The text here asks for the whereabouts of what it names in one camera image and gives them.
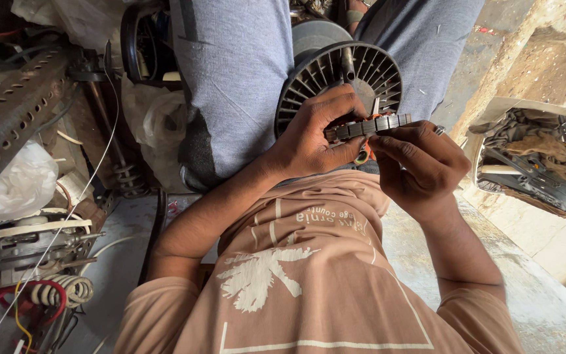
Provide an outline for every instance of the spring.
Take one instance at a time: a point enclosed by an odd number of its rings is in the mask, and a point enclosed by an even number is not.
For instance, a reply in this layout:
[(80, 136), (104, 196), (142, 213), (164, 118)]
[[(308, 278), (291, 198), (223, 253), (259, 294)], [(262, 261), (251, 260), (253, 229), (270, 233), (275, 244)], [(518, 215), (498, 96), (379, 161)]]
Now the spring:
[[(89, 301), (93, 297), (93, 283), (88, 278), (54, 274), (44, 277), (43, 280), (52, 280), (65, 288), (67, 292), (66, 307), (70, 309)], [(36, 305), (57, 306), (60, 303), (60, 294), (50, 285), (38, 284), (34, 286), (31, 298)]]
[(115, 166), (112, 172), (117, 175), (121, 193), (127, 199), (134, 199), (146, 196), (150, 193), (150, 188), (142, 178), (141, 173), (135, 165), (127, 165), (125, 167)]

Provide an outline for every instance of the beige t-shirt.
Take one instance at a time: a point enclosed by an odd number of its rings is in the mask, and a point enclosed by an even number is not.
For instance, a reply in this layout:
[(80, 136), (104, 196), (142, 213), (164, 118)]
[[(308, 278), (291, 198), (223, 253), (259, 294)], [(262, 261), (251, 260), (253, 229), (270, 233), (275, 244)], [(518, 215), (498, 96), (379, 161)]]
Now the beige t-shirt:
[(499, 299), (458, 289), (434, 312), (399, 282), (388, 203), (350, 170), (270, 190), (221, 236), (201, 292), (168, 277), (130, 294), (114, 352), (523, 353)]

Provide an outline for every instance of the metal frame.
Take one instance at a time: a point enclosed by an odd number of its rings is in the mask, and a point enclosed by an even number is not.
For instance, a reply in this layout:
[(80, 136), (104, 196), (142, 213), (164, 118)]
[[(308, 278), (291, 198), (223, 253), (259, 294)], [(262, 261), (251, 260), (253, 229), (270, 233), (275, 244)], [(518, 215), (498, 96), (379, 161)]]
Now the metal frame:
[(50, 118), (71, 86), (65, 77), (68, 53), (45, 50), (0, 84), (0, 173)]

